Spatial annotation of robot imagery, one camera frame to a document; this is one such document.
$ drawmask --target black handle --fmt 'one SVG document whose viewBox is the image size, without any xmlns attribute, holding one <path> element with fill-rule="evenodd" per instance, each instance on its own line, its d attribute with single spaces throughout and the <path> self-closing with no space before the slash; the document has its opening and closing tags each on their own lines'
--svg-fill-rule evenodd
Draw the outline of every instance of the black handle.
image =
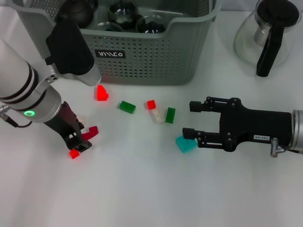
<svg viewBox="0 0 303 227">
<path fill-rule="evenodd" d="M 267 77 L 280 50 L 284 33 L 284 24 L 275 22 L 269 30 L 262 54 L 257 63 L 257 75 Z"/>
</svg>

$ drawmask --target red lego brick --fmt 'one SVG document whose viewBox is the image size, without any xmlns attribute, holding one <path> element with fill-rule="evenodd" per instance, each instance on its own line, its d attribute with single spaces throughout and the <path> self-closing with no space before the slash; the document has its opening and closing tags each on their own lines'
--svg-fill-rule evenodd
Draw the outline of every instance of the red lego brick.
<svg viewBox="0 0 303 227">
<path fill-rule="evenodd" d="M 148 108 L 149 110 L 156 109 L 156 103 L 155 103 L 155 100 L 150 100 L 150 101 L 147 101 L 147 108 Z"/>
<path fill-rule="evenodd" d="M 84 140 L 90 140 L 91 138 L 97 136 L 99 134 L 98 127 L 94 126 L 89 128 L 89 132 L 82 134 L 82 138 Z"/>
<path fill-rule="evenodd" d="M 106 101 L 109 95 L 101 84 L 97 85 L 97 100 Z"/>
<path fill-rule="evenodd" d="M 70 156 L 71 156 L 72 159 L 78 157 L 79 155 L 80 155 L 80 152 L 75 150 L 75 149 L 70 151 Z"/>
</svg>

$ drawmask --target white table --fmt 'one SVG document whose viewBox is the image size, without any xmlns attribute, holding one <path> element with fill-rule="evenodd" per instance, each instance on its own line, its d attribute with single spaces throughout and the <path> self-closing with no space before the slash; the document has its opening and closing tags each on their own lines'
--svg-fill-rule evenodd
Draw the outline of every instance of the white table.
<svg viewBox="0 0 303 227">
<path fill-rule="evenodd" d="M 238 97 L 251 109 L 303 109 L 303 23 L 288 61 L 268 78 L 236 58 L 232 41 L 248 12 L 220 12 L 196 76 L 179 87 L 105 84 L 61 79 L 53 86 L 72 110 L 97 125 L 93 147 L 72 160 L 61 137 L 43 124 L 15 129 L 0 121 L 1 227 L 301 227 L 303 156 L 269 156 L 270 145 L 183 154 L 182 128 L 219 132 L 218 113 L 191 113 L 189 102 Z M 0 11 L 0 35 L 29 63 L 40 59 L 16 13 Z M 174 124 L 155 124 L 143 103 L 176 108 Z M 117 109 L 121 100 L 134 114 Z M 20 123 L 26 119 L 13 111 Z"/>
</svg>

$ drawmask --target black pot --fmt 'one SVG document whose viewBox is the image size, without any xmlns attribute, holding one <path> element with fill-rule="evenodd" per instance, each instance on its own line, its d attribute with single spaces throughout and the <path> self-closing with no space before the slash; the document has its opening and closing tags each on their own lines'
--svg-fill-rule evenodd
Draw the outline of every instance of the black pot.
<svg viewBox="0 0 303 227">
<path fill-rule="evenodd" d="M 77 23 L 79 28 L 86 28 L 94 18 L 91 2 L 91 0 L 66 0 L 59 10 L 56 21 L 68 19 Z"/>
</svg>

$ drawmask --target glass coffee pot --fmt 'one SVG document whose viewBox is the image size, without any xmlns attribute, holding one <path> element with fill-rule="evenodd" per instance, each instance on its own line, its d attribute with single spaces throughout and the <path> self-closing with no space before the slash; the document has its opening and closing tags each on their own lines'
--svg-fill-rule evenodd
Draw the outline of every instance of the glass coffee pot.
<svg viewBox="0 0 303 227">
<path fill-rule="evenodd" d="M 260 0 L 239 28 L 234 50 L 244 62 L 267 77 L 271 68 L 283 63 L 294 45 L 299 9 L 288 0 Z"/>
</svg>

